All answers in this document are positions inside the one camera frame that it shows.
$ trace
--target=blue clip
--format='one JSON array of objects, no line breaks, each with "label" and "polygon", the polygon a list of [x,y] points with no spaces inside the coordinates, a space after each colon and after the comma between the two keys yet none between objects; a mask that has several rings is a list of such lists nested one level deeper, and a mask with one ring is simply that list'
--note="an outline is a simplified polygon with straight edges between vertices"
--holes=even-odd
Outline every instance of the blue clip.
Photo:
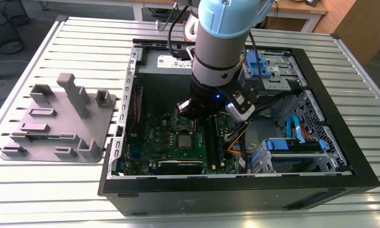
[{"label": "blue clip", "polygon": [[290,147],[287,145],[286,139],[273,139],[274,149],[278,151],[289,151]]},{"label": "blue clip", "polygon": [[299,139],[301,143],[306,143],[306,139],[303,137],[302,127],[301,127],[299,117],[297,115],[290,115],[290,117],[287,118],[287,122],[286,122],[287,137],[291,138],[291,136],[293,136],[293,125],[291,125],[293,121],[294,121],[294,124],[297,125],[298,139]]},{"label": "blue clip", "polygon": [[266,140],[266,143],[267,150],[271,151],[274,149],[274,144],[270,140]]},{"label": "blue clip", "polygon": [[319,142],[319,145],[322,147],[322,150],[326,152],[326,150],[327,150],[327,142],[325,140],[322,140],[322,139],[318,142]]}]

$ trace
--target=green motherboard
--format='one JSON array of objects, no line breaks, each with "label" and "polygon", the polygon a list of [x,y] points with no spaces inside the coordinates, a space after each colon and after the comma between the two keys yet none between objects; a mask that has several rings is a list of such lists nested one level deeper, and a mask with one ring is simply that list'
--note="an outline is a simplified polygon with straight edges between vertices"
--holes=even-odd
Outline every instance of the green motherboard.
[{"label": "green motherboard", "polygon": [[[231,117],[222,114],[218,124],[221,138],[225,140],[234,124]],[[226,155],[221,167],[209,164],[211,155],[206,145],[205,127],[199,121],[191,121],[175,112],[149,114],[143,135],[143,145],[130,145],[127,175],[157,175],[153,166],[161,161],[197,161],[203,164],[202,174],[235,173],[235,156],[231,154]]]}]

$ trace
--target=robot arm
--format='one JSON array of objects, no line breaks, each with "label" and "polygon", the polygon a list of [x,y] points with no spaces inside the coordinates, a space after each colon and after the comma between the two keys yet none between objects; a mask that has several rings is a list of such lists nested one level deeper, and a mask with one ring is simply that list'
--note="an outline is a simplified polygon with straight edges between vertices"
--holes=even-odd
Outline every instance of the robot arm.
[{"label": "robot arm", "polygon": [[267,16],[275,0],[202,0],[194,51],[190,99],[178,104],[190,119],[227,111],[238,122],[255,111],[257,94],[239,83],[242,51],[251,27]]}]

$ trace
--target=aluminum table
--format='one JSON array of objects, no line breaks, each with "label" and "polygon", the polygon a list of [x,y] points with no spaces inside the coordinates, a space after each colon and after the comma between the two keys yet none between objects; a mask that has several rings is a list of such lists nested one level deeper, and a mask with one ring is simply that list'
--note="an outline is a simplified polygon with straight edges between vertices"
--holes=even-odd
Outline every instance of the aluminum table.
[{"label": "aluminum table", "polygon": [[[303,48],[380,180],[380,91],[341,40],[326,34],[254,30],[259,45]],[[183,26],[173,33],[183,40]],[[9,143],[35,84],[55,91],[61,72],[93,93],[122,98],[134,38],[163,39],[153,22],[70,17],[57,21],[0,110],[0,148]],[[114,119],[118,116],[118,101]],[[115,132],[111,124],[110,134]],[[380,187],[310,210],[126,218],[98,196],[97,164],[0,159],[0,225],[27,227],[380,227]]]}]

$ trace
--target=motherboard chip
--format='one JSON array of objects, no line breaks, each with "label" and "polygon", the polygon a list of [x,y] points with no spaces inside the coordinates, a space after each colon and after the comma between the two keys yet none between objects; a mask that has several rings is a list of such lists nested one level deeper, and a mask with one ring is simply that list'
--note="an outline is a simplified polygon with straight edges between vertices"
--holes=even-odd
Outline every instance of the motherboard chip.
[{"label": "motherboard chip", "polygon": [[179,135],[179,148],[193,148],[191,135]]}]

